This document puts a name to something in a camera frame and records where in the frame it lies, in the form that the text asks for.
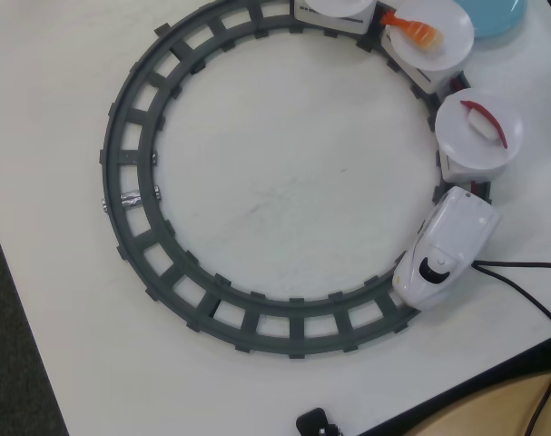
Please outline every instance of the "white plate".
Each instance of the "white plate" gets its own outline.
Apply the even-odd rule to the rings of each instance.
[[[408,64],[425,71],[444,71],[460,64],[470,53],[475,29],[465,10],[452,0],[408,0],[396,11],[398,18],[432,25],[444,36],[434,52],[417,48],[397,27],[388,26],[396,53]]]
[[[507,139],[507,149],[471,127],[468,109],[461,100],[479,103],[495,116]],[[446,98],[438,109],[435,133],[441,150],[457,164],[474,170],[495,170],[517,155],[523,143],[523,122],[510,103],[469,88]]]
[[[359,14],[376,0],[305,0],[308,6],[320,14],[342,18]]]

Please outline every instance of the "metal clip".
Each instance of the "metal clip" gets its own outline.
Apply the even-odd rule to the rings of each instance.
[[[160,194],[160,188],[156,185],[154,186],[154,194],[156,195],[156,200],[160,201],[162,196]],[[122,207],[124,209],[132,209],[133,207],[139,206],[142,204],[142,196],[140,191],[131,191],[129,193],[123,193],[120,195],[120,200],[122,201]],[[108,212],[108,206],[105,203],[105,199],[102,199],[102,207],[104,212]]]

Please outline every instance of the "gray plastic track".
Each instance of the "gray plastic track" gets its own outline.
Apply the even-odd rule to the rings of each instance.
[[[164,303],[181,316],[187,326],[196,332],[207,332],[216,338],[229,342],[242,352],[257,350],[288,354],[291,358],[303,358],[306,354],[343,350],[351,352],[364,342],[374,340],[390,332],[399,332],[407,327],[407,322],[418,312],[407,306],[397,306],[389,296],[394,269],[380,276],[372,277],[356,291],[335,292],[317,301],[290,299],[272,300],[257,292],[243,292],[219,274],[210,275],[200,265],[196,257],[177,243],[174,230],[162,216],[153,183],[154,138],[163,129],[163,112],[171,99],[176,99],[182,81],[196,74],[206,66],[207,59],[217,51],[233,49],[242,38],[254,35],[255,38],[269,36],[270,31],[289,29],[291,33],[302,33],[305,28],[320,29],[326,36],[338,34],[352,37],[357,46],[366,50],[376,50],[387,57],[390,67],[398,70],[379,44],[379,16],[386,6],[380,5],[377,15],[366,35],[351,35],[331,32],[296,20],[292,16],[293,4],[288,15],[264,17],[263,3],[271,0],[221,0],[200,8],[178,24],[170,27],[162,25],[156,29],[159,39],[133,66],[123,84],[116,101],[110,110],[100,163],[103,166],[103,188],[105,207],[112,222],[113,231],[119,242],[118,251],[138,273],[146,285],[146,292],[153,300]],[[236,11],[247,10],[251,20],[230,29],[225,28],[221,18]],[[203,26],[208,26],[213,37],[192,49],[185,42],[188,35]],[[155,72],[155,66],[168,54],[175,55],[180,62],[173,71],[164,77]],[[133,108],[133,102],[143,86],[150,84],[157,89],[148,111]],[[413,85],[413,92],[427,104],[429,122],[434,120],[440,101],[435,95],[426,95]],[[123,130],[126,123],[142,126],[137,152],[129,153],[122,149]],[[121,202],[120,168],[123,165],[136,165],[141,201],[151,229],[133,236],[126,211]],[[157,274],[146,261],[144,251],[160,244],[172,260],[172,266],[162,275]],[[186,302],[173,287],[182,278],[189,277],[206,292],[195,307]],[[354,328],[349,310],[366,302],[374,301],[383,317],[367,325]],[[235,328],[213,318],[221,302],[227,302],[245,311],[241,328]],[[305,321],[310,317],[333,315],[338,333],[323,337],[306,337]],[[262,315],[287,318],[290,325],[289,337],[273,337],[257,333]]]

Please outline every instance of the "wooden surface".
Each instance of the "wooden surface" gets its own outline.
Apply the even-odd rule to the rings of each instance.
[[[551,373],[494,386],[461,400],[421,423],[407,436],[521,436]],[[551,396],[533,436],[551,436]]]

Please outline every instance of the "black object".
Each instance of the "black object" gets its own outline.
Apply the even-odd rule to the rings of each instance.
[[[445,272],[444,274],[439,274],[428,266],[428,257],[425,257],[420,266],[418,267],[418,272],[424,280],[433,284],[443,283],[447,277],[449,277],[450,272]]]
[[[261,5],[270,0],[220,0],[203,6],[187,16],[178,24],[170,27],[163,25],[156,29],[159,36],[152,47],[132,68],[122,90],[110,109],[110,122],[107,127],[104,147],[100,153],[103,166],[104,210],[108,212],[113,231],[119,242],[118,251],[138,273],[146,285],[146,292],[155,301],[164,303],[169,309],[181,316],[187,326],[196,332],[207,332],[216,338],[232,343],[242,352],[251,350],[288,354],[291,358],[303,358],[306,354],[343,350],[351,352],[363,342],[387,334],[399,332],[407,327],[408,321],[418,311],[407,306],[396,306],[389,297],[390,282],[394,268],[380,276],[365,281],[356,291],[335,292],[317,301],[304,301],[301,298],[278,301],[266,298],[258,292],[243,292],[231,282],[216,274],[210,275],[200,265],[196,257],[185,251],[176,241],[173,229],[164,220],[159,208],[153,184],[153,148],[158,131],[163,129],[163,112],[171,98],[177,98],[182,90],[182,81],[191,74],[199,73],[206,66],[207,58],[217,51],[231,50],[237,43],[250,35],[255,38],[269,36],[269,31],[287,28],[291,33],[301,33],[305,28],[314,28],[327,32],[327,29],[310,25],[293,17],[293,3],[290,3],[288,15],[264,17]],[[230,29],[225,28],[221,18],[236,11],[248,11],[251,20]],[[379,43],[383,28],[379,18],[387,7],[378,5],[370,28],[365,35],[353,35],[337,32],[339,35],[356,40],[363,50],[376,50],[390,58]],[[189,47],[185,38],[207,25],[213,37],[195,49]],[[155,72],[156,65],[168,53],[179,58],[180,63],[168,75],[163,77]],[[458,82],[465,84],[462,74]],[[156,96],[148,111],[132,107],[143,86],[150,84],[157,88]],[[412,85],[415,96],[424,101],[429,112],[429,122],[436,117],[440,100],[436,94],[428,95]],[[123,130],[126,123],[142,126],[140,142],[132,159],[122,150]],[[151,225],[151,229],[133,236],[125,210],[120,201],[120,167],[137,165],[141,202]],[[446,191],[436,189],[433,201],[437,202]],[[172,266],[162,275],[157,274],[144,258],[144,251],[160,244],[172,260]],[[173,291],[173,286],[183,277],[189,277],[206,291],[198,306],[194,307]],[[233,304],[245,311],[241,328],[235,328],[213,319],[222,301]],[[375,301],[383,317],[375,322],[353,328],[349,310],[366,302]],[[305,320],[310,317],[332,314],[336,320],[338,333],[317,338],[305,337]],[[262,315],[278,316],[289,319],[288,338],[272,337],[257,333],[257,325]]]
[[[341,436],[337,425],[329,424],[326,412],[317,408],[301,415],[295,426],[301,436]]]

